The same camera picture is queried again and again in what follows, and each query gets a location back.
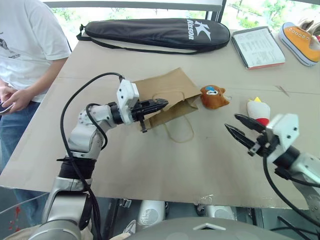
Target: hand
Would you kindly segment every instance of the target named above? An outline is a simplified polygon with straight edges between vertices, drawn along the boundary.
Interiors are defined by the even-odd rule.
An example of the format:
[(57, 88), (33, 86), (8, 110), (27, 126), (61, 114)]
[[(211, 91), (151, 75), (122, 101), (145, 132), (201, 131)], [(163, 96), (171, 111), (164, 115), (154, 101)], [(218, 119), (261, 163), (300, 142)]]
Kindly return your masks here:
[(11, 110), (9, 111), (9, 113), (12, 114), (16, 111), (21, 111), (26, 106), (28, 106), (33, 97), (34, 95), (31, 93), (30, 90), (21, 89), (13, 93), (12, 96), (7, 101), (5, 101), (5, 103), (2, 106), (5, 108), (9, 107), (11, 104), (14, 104)]
[(0, 101), (1, 103), (7, 101), (12, 94), (14, 94), (17, 89), (8, 87), (8, 86), (0, 86)]

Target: smartphone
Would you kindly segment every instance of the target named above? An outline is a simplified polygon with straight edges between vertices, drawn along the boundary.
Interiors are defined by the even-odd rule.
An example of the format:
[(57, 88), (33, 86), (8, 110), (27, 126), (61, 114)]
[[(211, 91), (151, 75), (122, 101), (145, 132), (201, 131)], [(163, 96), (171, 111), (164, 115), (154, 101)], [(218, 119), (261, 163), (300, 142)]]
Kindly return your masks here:
[(0, 103), (0, 116), (8, 113), (10, 111), (10, 109), (14, 106), (14, 104), (11, 104), (10, 106), (3, 107), (2, 106), (3, 103), (4, 102)]

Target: brown paper bag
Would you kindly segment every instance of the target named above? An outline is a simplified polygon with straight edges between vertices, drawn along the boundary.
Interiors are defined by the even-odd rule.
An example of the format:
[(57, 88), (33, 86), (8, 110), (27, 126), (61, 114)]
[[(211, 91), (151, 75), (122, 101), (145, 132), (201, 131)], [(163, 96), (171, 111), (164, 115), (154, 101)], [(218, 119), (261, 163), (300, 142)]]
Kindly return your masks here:
[(181, 68), (165, 75), (136, 81), (135, 84), (139, 91), (140, 101), (166, 99), (169, 102), (161, 111), (145, 116), (144, 123), (147, 129), (152, 129), (198, 109), (194, 102), (201, 92)]

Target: yellow plush toy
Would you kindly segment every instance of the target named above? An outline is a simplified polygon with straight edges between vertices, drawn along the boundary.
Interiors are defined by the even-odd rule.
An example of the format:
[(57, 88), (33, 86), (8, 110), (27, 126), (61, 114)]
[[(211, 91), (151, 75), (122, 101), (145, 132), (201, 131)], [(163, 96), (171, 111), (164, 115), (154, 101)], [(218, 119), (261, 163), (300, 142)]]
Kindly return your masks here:
[(224, 98), (223, 93), (226, 91), (216, 85), (207, 85), (201, 88), (202, 104), (208, 109), (217, 109), (228, 105), (229, 101)]

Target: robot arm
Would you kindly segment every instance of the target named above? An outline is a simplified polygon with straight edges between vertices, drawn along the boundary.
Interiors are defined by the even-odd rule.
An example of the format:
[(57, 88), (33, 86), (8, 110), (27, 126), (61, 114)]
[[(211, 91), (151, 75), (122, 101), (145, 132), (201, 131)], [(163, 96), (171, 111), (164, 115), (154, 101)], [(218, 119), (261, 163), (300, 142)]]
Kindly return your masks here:
[(235, 118), (260, 135), (256, 142), (234, 126), (225, 124), (231, 135), (248, 148), (248, 154), (266, 157), (269, 164), (275, 164), (275, 173), (294, 186), (304, 196), (313, 220), (320, 220), (320, 160), (292, 146), (299, 136), (299, 120), (295, 114), (279, 114), (266, 127), (256, 120), (236, 114)]
[[(68, 146), (81, 174), (90, 186), (92, 173), (104, 141), (105, 133), (119, 124), (129, 125), (140, 121), (146, 132), (144, 116), (164, 108), (168, 101), (150, 99), (139, 101), (135, 83), (122, 79), (117, 90), (118, 104), (90, 104), (79, 116), (77, 125), (68, 139)], [(89, 223), (92, 199), (83, 182), (66, 156), (56, 177), (42, 215), (42, 226), (30, 240), (68, 239), (80, 240), (80, 230)]]

